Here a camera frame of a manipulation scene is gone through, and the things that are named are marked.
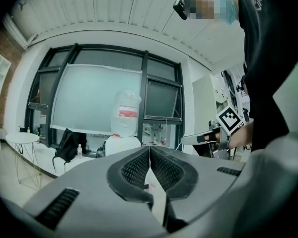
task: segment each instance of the large plastic water bottle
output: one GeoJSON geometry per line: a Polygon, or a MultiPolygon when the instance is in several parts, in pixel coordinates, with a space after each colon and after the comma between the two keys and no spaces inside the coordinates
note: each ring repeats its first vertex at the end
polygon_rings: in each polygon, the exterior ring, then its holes
{"type": "Polygon", "coordinates": [[[77,156],[79,158],[81,158],[83,156],[83,149],[81,147],[81,145],[78,145],[78,148],[77,148],[77,156]]]}
{"type": "Polygon", "coordinates": [[[132,91],[117,94],[111,119],[111,132],[121,137],[132,136],[137,130],[140,96],[132,91]]]}

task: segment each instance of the blue surgical mask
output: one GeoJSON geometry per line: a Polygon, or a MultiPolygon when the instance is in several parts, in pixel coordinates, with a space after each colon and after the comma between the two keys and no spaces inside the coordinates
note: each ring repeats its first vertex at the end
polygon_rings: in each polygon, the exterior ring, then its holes
{"type": "Polygon", "coordinates": [[[214,0],[214,18],[232,25],[238,19],[237,5],[233,0],[214,0]]]}

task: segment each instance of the bottle on table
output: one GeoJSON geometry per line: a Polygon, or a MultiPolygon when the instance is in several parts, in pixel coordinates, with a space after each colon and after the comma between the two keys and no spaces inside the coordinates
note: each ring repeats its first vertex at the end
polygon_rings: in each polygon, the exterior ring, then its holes
{"type": "Polygon", "coordinates": [[[81,147],[81,145],[78,145],[78,148],[77,148],[77,156],[79,158],[81,158],[83,156],[83,149],[81,147]]]}

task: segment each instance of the person's arm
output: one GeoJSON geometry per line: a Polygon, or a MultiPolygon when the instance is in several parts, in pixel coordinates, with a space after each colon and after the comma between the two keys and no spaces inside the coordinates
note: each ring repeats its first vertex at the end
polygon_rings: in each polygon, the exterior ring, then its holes
{"type": "Polygon", "coordinates": [[[229,148],[233,149],[239,146],[249,145],[253,140],[254,122],[241,127],[234,133],[229,141],[229,148]]]}

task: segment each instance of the brown wall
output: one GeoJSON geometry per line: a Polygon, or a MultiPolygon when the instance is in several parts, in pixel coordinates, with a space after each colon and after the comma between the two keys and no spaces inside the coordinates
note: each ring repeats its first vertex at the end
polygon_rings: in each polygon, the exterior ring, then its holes
{"type": "Polygon", "coordinates": [[[12,81],[13,74],[17,68],[24,49],[10,36],[8,31],[2,26],[0,29],[0,54],[11,62],[10,69],[5,77],[0,95],[0,128],[3,128],[4,108],[12,81]]]}

